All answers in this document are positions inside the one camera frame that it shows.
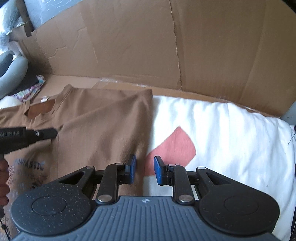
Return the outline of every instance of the torn cardboard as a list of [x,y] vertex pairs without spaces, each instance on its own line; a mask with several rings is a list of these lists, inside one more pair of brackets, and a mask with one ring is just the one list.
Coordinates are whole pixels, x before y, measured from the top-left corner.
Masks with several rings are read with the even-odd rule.
[[83,0],[20,42],[55,75],[225,99],[271,115],[296,97],[296,16],[281,0]]

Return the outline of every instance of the metal pin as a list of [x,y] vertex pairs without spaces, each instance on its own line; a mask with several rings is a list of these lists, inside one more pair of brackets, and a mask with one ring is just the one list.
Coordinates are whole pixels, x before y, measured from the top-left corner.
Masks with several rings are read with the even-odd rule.
[[112,196],[111,195],[108,195],[108,194],[103,194],[103,195],[98,196],[97,199],[100,202],[109,202],[109,201],[112,200]]
[[193,200],[193,197],[187,194],[183,194],[179,196],[179,200],[183,203],[191,202]]

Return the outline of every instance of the plastic wrap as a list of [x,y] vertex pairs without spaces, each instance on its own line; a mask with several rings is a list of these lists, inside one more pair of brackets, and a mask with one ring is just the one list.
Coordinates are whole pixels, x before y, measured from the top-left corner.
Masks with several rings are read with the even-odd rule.
[[19,18],[20,13],[15,4],[15,0],[9,0],[2,8],[0,8],[0,32],[9,34],[15,27]]
[[81,0],[25,0],[27,11],[36,29],[65,9],[74,6]]

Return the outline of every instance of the brown t-shirt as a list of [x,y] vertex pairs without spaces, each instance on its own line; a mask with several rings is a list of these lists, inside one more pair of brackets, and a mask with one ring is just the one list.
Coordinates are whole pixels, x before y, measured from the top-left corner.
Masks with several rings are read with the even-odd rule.
[[144,159],[152,120],[152,91],[82,89],[67,85],[53,100],[0,110],[0,127],[54,127],[58,136],[12,152],[9,163],[9,204],[5,223],[11,236],[12,202],[24,191],[55,180],[84,166],[105,169],[137,157],[133,185],[121,185],[120,195],[142,195]]

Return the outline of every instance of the plastic bag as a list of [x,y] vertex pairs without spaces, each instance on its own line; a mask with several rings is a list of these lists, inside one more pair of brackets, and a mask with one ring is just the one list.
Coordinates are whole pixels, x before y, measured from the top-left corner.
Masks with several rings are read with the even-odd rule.
[[4,33],[0,33],[0,54],[8,51],[8,41],[9,37]]
[[20,13],[15,0],[9,0],[0,8],[0,32],[9,34],[19,17]]

